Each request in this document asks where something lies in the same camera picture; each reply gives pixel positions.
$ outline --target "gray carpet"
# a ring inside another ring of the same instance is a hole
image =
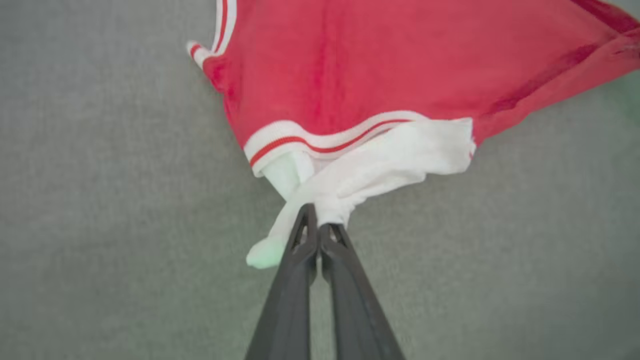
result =
[[[185,53],[214,14],[0,0],[0,359],[243,358],[275,273],[244,256],[283,201]],[[552,106],[355,211],[408,359],[640,359],[638,94],[635,73]]]

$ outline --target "white trim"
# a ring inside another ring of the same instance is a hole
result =
[[[377,124],[380,124],[382,122],[389,121],[389,120],[433,121],[428,117],[420,113],[417,113],[415,111],[410,111],[410,110],[388,111],[385,113],[380,113],[375,116],[372,116],[367,120],[359,123],[358,125],[350,129],[341,131],[339,133],[334,133],[330,135],[316,135],[316,134],[309,133],[307,130],[302,128],[298,123],[293,122],[291,120],[278,120],[262,127],[261,129],[256,131],[253,135],[251,135],[249,140],[244,145],[244,154],[246,155],[247,159],[251,161],[253,156],[256,155],[263,147],[269,145],[270,143],[280,138],[285,138],[289,136],[300,137],[313,147],[330,149],[333,147],[338,147],[344,143],[348,143],[353,139],[357,138],[358,136],[360,136],[362,133],[376,126]],[[261,157],[255,164],[253,164],[253,173],[256,176],[261,176],[262,175],[261,170],[271,160],[289,151],[300,150],[300,151],[307,152],[314,158],[335,159],[343,155],[344,153],[354,149],[355,147],[362,145],[363,143],[375,137],[376,135],[383,133],[389,129],[392,129],[393,127],[396,127],[400,124],[402,123],[398,122],[398,123],[389,123],[389,124],[381,125],[376,129],[374,129],[373,131],[371,131],[370,133],[367,133],[358,141],[335,152],[316,152],[310,149],[306,144],[299,143],[299,142],[285,143],[269,151],[267,154],[263,155],[263,157]]]
[[[195,61],[196,64],[202,69],[202,64],[204,64],[204,61],[213,55],[209,50],[205,49],[204,47],[202,47],[202,45],[198,44],[195,41],[187,42],[187,52],[189,54],[191,54],[191,50],[194,48],[194,46],[198,46],[199,48],[193,53],[193,61]]]
[[[300,183],[287,199],[269,236],[255,244],[246,262],[256,268],[280,262],[304,204],[316,207],[317,226],[347,224],[355,207],[369,197],[423,181],[427,174],[465,171],[476,149],[473,119],[411,121],[332,161]]]
[[[227,23],[225,24],[224,35],[222,35],[222,43],[220,44],[220,48],[216,51],[216,46],[218,42],[220,42],[220,33],[222,31],[222,9],[223,9],[223,1],[225,0],[217,0],[216,6],[216,34],[213,40],[213,46],[211,47],[213,52],[213,56],[220,56],[225,53],[227,50],[227,46],[231,41],[231,35],[234,32],[234,28],[236,26],[236,18],[237,18],[237,3],[236,0],[226,0],[227,2]]]
[[[211,51],[216,50],[216,45],[220,42],[220,33],[222,30],[222,2],[224,0],[216,1],[216,34],[213,36],[213,45],[211,45]]]
[[[277,159],[279,156],[287,154],[289,152],[294,152],[294,151],[306,152],[307,154],[311,155],[312,158],[320,159],[320,160],[332,160],[332,159],[339,158],[340,156],[342,156],[342,155],[346,154],[347,152],[357,148],[358,146],[362,145],[363,143],[371,140],[372,138],[380,135],[381,133],[384,133],[385,131],[388,131],[388,130],[390,130],[390,129],[392,129],[392,128],[400,125],[400,124],[402,124],[402,123],[398,122],[398,123],[393,123],[393,124],[384,124],[384,125],[382,125],[380,127],[377,127],[375,129],[375,131],[371,131],[370,133],[367,133],[361,139],[358,139],[358,141],[353,142],[349,146],[347,146],[347,147],[345,147],[343,149],[340,149],[338,151],[333,151],[333,152],[317,152],[317,151],[314,151],[314,150],[310,149],[305,143],[301,143],[301,142],[284,143],[284,144],[274,148],[273,150],[267,152],[258,161],[256,161],[255,164],[253,164],[253,167],[252,167],[253,174],[255,176],[257,176],[257,177],[262,177],[263,176],[262,169],[264,169],[264,167],[268,166],[273,160]],[[251,161],[252,157],[248,157],[247,156],[247,159],[249,161]]]

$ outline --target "white fabric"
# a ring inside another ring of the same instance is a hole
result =
[[[465,171],[475,149],[471,118],[398,125],[332,161],[289,194],[269,236],[251,248],[246,262],[255,268],[279,264],[298,210],[306,203],[316,205],[318,226],[347,224],[355,206],[368,197],[419,183],[427,173]]]
[[[262,169],[264,176],[285,200],[289,200],[300,184],[315,172],[311,157],[302,151],[288,152]]]

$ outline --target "red jersey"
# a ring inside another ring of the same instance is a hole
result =
[[[480,144],[640,67],[640,24],[597,0],[218,0],[211,50],[253,168],[333,159],[403,122],[473,119]]]

